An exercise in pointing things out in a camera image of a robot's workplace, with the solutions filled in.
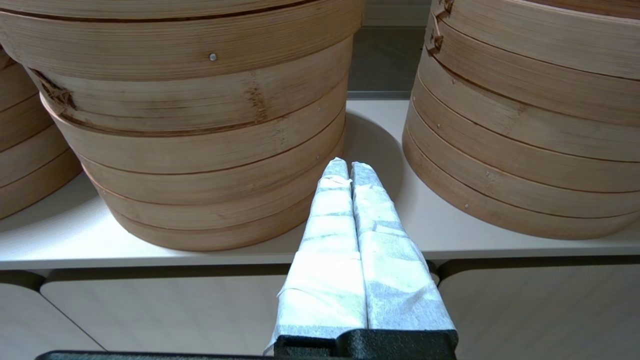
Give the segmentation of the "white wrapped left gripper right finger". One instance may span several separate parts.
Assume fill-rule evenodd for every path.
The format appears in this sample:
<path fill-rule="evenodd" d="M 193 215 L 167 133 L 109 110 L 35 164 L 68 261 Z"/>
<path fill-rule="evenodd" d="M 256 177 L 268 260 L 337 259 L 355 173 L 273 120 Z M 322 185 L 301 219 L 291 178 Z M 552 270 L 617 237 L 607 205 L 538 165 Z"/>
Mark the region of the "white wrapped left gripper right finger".
<path fill-rule="evenodd" d="M 350 178 L 368 328 L 455 335 L 425 257 L 373 167 L 353 162 Z"/>

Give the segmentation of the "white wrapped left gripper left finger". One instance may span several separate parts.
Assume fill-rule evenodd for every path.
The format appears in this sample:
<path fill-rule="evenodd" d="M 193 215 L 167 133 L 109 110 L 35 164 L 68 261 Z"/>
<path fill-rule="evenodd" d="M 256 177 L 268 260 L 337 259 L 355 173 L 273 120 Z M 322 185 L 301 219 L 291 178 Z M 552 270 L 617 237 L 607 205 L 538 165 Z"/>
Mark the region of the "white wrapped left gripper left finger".
<path fill-rule="evenodd" d="M 278 293 L 265 353 L 278 337 L 337 338 L 367 326 L 364 276 L 345 160 L 327 164 L 311 201 L 301 243 Z"/>

